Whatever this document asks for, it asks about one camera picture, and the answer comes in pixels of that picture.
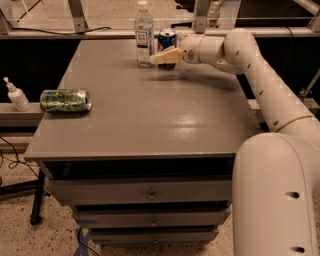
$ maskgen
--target cabinet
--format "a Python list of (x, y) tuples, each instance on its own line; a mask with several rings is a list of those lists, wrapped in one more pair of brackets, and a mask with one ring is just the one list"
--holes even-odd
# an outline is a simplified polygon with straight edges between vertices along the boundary
[(82, 41), (59, 88), (92, 109), (45, 114), (25, 153), (97, 243), (210, 241), (230, 214), (234, 157), (257, 133), (235, 76), (141, 69), (134, 40)]

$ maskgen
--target white bottle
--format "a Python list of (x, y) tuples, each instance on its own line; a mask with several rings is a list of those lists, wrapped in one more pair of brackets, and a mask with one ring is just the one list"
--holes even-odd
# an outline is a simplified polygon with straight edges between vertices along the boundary
[(137, 43), (137, 60), (141, 67), (151, 67), (150, 56), (154, 52), (153, 18), (148, 12), (148, 2), (138, 2), (138, 15), (134, 21)]
[(31, 104), (23, 91), (10, 83), (8, 77), (3, 78), (3, 80), (7, 83), (7, 87), (9, 90), (8, 97), (12, 101), (16, 109), (18, 111), (27, 111), (28, 109), (30, 109)]

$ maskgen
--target water bottle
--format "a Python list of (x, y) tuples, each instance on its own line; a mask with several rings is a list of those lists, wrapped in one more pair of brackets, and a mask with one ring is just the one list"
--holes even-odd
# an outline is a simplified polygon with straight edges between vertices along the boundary
[(151, 67), (150, 56), (154, 52), (153, 18), (148, 12), (148, 2), (138, 2), (138, 15), (134, 21), (137, 44), (137, 60), (141, 67)]

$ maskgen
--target pump bottle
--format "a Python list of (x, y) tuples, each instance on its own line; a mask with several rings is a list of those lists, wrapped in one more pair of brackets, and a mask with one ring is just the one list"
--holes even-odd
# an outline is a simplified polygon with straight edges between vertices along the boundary
[(3, 78), (3, 80), (7, 83), (7, 88), (9, 90), (8, 97), (16, 109), (21, 112), (29, 110), (31, 104), (23, 91), (15, 87), (13, 83), (10, 83), (8, 77)]

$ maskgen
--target soda can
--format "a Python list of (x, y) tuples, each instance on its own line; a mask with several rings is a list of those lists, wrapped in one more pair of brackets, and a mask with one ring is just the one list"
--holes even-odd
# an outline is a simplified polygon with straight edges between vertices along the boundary
[[(160, 31), (158, 36), (158, 52), (161, 52), (170, 46), (177, 47), (177, 34), (173, 29), (165, 28)], [(171, 70), (175, 65), (175, 63), (159, 64), (158, 67), (163, 70)]]
[(45, 112), (84, 112), (90, 110), (91, 100), (86, 90), (44, 90), (40, 107)]

